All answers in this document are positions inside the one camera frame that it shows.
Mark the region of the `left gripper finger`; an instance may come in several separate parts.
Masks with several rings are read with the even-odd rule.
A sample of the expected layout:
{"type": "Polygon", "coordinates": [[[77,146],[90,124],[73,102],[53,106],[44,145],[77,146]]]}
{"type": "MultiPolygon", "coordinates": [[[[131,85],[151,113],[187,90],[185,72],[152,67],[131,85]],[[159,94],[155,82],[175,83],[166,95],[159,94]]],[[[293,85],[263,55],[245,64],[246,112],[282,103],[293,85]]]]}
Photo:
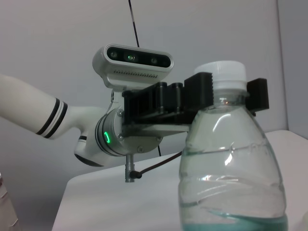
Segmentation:
{"type": "Polygon", "coordinates": [[[246,108],[255,115],[256,112],[269,109],[269,95],[267,80],[257,78],[247,83],[246,108]]]}
{"type": "Polygon", "coordinates": [[[159,89],[158,118],[194,118],[199,110],[213,105],[213,76],[208,72],[197,73],[184,83],[163,82],[159,89]]]}

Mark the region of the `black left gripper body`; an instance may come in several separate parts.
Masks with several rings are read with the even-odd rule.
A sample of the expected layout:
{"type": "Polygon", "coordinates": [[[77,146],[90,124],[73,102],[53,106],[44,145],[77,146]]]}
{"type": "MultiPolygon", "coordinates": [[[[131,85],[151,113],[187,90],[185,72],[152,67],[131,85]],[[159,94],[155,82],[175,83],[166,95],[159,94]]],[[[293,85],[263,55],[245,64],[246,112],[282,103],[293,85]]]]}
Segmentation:
{"type": "Polygon", "coordinates": [[[184,87],[147,87],[123,92],[123,132],[187,132],[193,113],[185,110],[183,90],[184,87]]]}

